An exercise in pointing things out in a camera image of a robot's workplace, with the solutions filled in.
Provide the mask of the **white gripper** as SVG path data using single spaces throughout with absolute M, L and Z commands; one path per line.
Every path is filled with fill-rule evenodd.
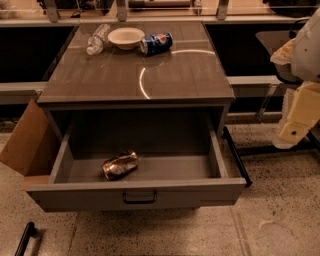
M 275 51 L 270 60 L 274 64 L 292 62 L 295 39 Z M 296 146 L 320 120 L 320 84 L 304 81 L 297 89 L 288 88 L 284 95 L 282 118 L 278 123 L 272 143 L 278 149 Z

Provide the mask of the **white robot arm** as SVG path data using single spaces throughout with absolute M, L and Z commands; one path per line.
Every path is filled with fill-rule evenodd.
M 273 145 L 289 149 L 297 145 L 320 120 L 320 10 L 291 39 L 271 56 L 275 64 L 289 64 L 293 76 L 302 84 L 287 93 L 282 119 Z

